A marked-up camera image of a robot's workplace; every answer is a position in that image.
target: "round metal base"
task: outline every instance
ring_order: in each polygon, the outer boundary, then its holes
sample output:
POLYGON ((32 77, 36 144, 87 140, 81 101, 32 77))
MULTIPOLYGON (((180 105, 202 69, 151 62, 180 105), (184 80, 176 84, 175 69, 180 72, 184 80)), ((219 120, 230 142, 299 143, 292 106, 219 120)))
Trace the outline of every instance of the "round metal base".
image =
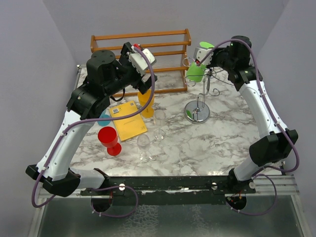
POLYGON ((210 111, 207 104, 204 104, 204 107, 203 104, 204 103, 202 101, 197 103, 196 100, 189 102, 184 107, 184 117, 194 124, 206 122, 209 118, 210 111))

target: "yellow card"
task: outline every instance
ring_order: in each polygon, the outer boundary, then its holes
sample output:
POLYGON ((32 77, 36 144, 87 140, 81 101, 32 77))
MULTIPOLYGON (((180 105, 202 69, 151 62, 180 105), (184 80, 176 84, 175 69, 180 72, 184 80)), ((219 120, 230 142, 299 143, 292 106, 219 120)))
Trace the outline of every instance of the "yellow card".
MULTIPOLYGON (((134 101, 129 101, 124 104, 110 108, 110 114, 113 118, 130 115, 137 111, 134 101)), ((147 132, 146 125, 140 114, 131 118, 115 120, 114 125, 118 131, 121 141, 135 137, 139 134, 147 132)))

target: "blue lid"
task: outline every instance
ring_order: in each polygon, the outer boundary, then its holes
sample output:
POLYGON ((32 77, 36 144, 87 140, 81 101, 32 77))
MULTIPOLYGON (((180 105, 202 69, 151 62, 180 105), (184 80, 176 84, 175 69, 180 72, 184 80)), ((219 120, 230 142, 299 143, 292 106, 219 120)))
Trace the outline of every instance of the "blue lid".
MULTIPOLYGON (((101 119, 105 119, 105 118, 110 118, 109 115, 106 115, 105 114, 105 111, 102 112, 102 114, 100 115, 100 118, 101 119)), ((101 127, 105 127, 105 126, 108 126, 110 124, 111 121, 99 121, 98 124, 101 126, 101 127)))

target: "clear wine glass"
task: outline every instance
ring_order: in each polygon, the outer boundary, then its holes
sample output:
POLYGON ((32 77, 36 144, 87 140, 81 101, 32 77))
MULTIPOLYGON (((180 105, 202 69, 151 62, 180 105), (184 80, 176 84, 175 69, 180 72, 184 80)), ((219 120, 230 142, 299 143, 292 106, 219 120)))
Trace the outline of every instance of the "clear wine glass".
POLYGON ((137 137, 137 147, 141 151, 139 159, 142 162, 149 162, 153 159, 153 154, 149 152, 150 140, 145 134, 139 135, 137 137))
POLYGON ((163 110, 156 110, 154 112, 154 123, 158 129, 154 132, 154 138, 161 141, 165 138, 166 133, 161 129, 166 122, 166 114, 163 110))

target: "black metal bar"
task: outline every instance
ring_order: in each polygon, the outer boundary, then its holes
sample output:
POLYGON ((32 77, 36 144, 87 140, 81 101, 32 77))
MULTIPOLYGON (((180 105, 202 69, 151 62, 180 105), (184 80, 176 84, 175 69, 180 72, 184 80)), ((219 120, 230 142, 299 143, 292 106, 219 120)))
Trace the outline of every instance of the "black metal bar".
MULTIPOLYGON (((108 177, 101 188, 120 184, 130 186, 137 192, 140 204, 223 204, 225 203, 223 202, 224 194, 232 193, 228 189, 227 180, 227 176, 108 177)), ((255 189, 251 189, 248 185, 244 186, 242 190, 243 194, 255 192, 255 189)), ((109 194, 110 191, 85 190, 81 192, 82 196, 92 197, 109 194)), ((125 191, 113 190, 113 196, 115 200, 126 200, 126 203, 135 202, 134 194, 128 189, 125 191)))

